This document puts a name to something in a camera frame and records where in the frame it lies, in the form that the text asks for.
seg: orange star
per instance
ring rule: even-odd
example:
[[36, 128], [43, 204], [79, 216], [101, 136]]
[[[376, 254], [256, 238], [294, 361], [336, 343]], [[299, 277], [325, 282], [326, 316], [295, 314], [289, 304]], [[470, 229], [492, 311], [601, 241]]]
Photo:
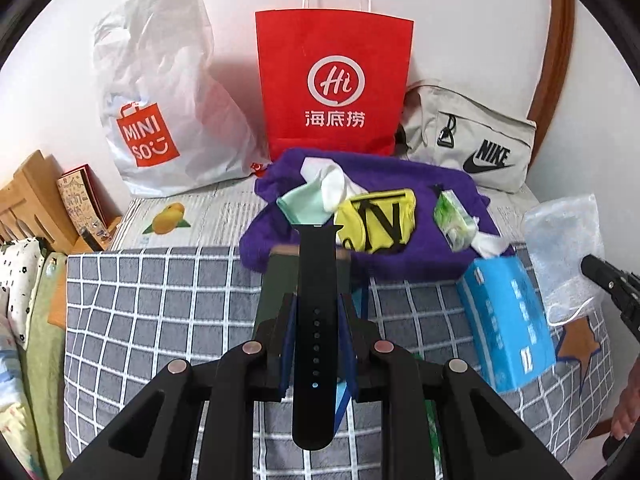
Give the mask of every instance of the orange star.
[[591, 358], [601, 351], [602, 346], [596, 341], [588, 316], [575, 319], [562, 327], [562, 337], [556, 348], [556, 360], [580, 363], [580, 393], [587, 378]]

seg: checkered bedsheet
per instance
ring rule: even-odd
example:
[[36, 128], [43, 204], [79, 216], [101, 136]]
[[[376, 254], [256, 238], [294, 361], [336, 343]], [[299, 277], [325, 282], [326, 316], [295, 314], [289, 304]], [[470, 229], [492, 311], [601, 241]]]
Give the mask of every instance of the checkered bedsheet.
[[[535, 275], [524, 247], [518, 256]], [[219, 358], [251, 337], [261, 276], [240, 264], [237, 248], [123, 250], [70, 256], [67, 280], [65, 436], [74, 459], [146, 382], [174, 358]], [[602, 312], [590, 316], [603, 351], [579, 393], [577, 364], [558, 363], [505, 401], [561, 462], [596, 425], [612, 388]], [[453, 282], [377, 283], [369, 319], [386, 338], [443, 363], [454, 356], [477, 370], [478, 356]], [[554, 342], [559, 331], [553, 330]], [[380, 477], [376, 404], [351, 404], [333, 443], [319, 452], [290, 436], [292, 399], [257, 403], [254, 476], [287, 479]], [[196, 460], [200, 439], [196, 446]]]

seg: mango picture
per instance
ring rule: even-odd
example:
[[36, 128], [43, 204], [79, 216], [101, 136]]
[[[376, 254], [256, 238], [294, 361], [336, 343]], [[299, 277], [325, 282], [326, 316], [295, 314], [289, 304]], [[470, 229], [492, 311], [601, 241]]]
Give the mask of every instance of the mango picture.
[[165, 235], [170, 233], [177, 227], [191, 227], [184, 220], [184, 206], [180, 202], [174, 202], [159, 212], [147, 227], [143, 234], [155, 233], [157, 235]]

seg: blue tissue pack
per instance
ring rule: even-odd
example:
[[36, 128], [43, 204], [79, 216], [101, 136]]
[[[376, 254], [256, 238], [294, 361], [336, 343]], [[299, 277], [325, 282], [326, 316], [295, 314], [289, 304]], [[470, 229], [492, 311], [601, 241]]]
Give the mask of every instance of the blue tissue pack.
[[484, 380], [521, 388], [556, 363], [542, 304], [517, 256], [473, 261], [457, 283]]

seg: purple towel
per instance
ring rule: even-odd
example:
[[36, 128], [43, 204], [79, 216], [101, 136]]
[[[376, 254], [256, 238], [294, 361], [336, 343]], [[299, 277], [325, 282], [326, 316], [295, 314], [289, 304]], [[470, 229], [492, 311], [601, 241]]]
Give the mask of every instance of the purple towel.
[[[300, 175], [300, 167], [307, 156], [333, 159], [351, 180], [369, 192], [404, 188], [414, 190], [417, 202], [415, 229], [404, 250], [398, 254], [352, 253], [357, 266], [369, 276], [380, 280], [456, 280], [478, 257], [471, 248], [459, 253], [451, 252], [433, 221], [437, 197], [430, 186], [442, 184], [444, 189], [452, 189], [466, 211], [480, 219], [479, 227], [483, 233], [498, 234], [486, 210], [488, 199], [478, 194], [474, 181], [463, 171], [390, 156], [292, 148], [269, 166], [262, 178], [256, 180], [255, 192], [268, 204], [240, 240], [240, 258], [245, 267], [264, 272], [274, 245], [299, 243], [297, 231], [291, 227], [275, 200], [305, 183]], [[506, 254], [511, 253], [513, 251], [509, 249]]]

